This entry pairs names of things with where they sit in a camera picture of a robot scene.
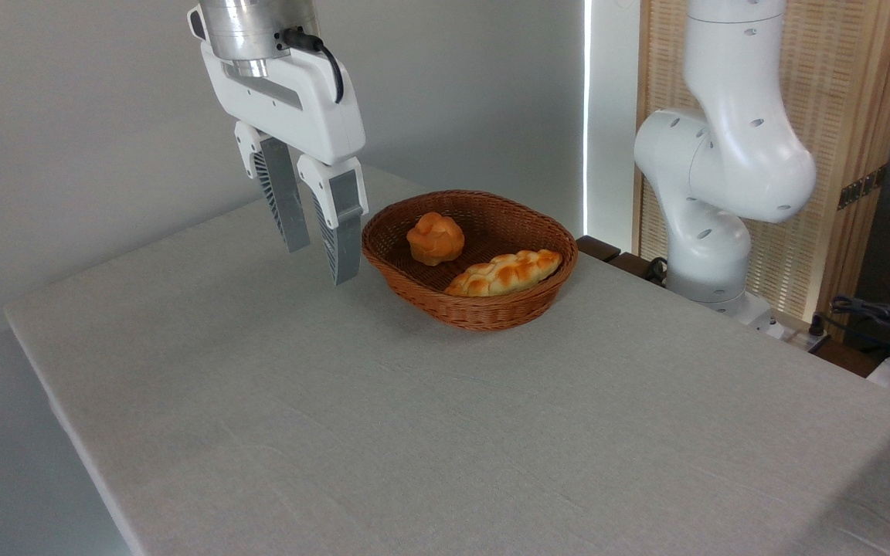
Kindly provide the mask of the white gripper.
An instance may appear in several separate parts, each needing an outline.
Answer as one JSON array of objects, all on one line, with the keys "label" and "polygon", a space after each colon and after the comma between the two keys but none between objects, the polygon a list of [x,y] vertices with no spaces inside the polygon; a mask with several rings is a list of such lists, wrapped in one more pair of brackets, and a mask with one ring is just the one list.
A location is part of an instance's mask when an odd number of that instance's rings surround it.
[{"label": "white gripper", "polygon": [[289,144],[304,152],[297,172],[311,190],[333,283],[356,277],[369,205],[354,158],[366,134],[348,70],[341,71],[344,94],[336,103],[331,64],[322,54],[293,50],[268,59],[265,77],[249,77],[218,59],[208,42],[200,49],[219,104],[240,120],[234,137],[244,168],[261,187],[287,250],[310,244]]}]

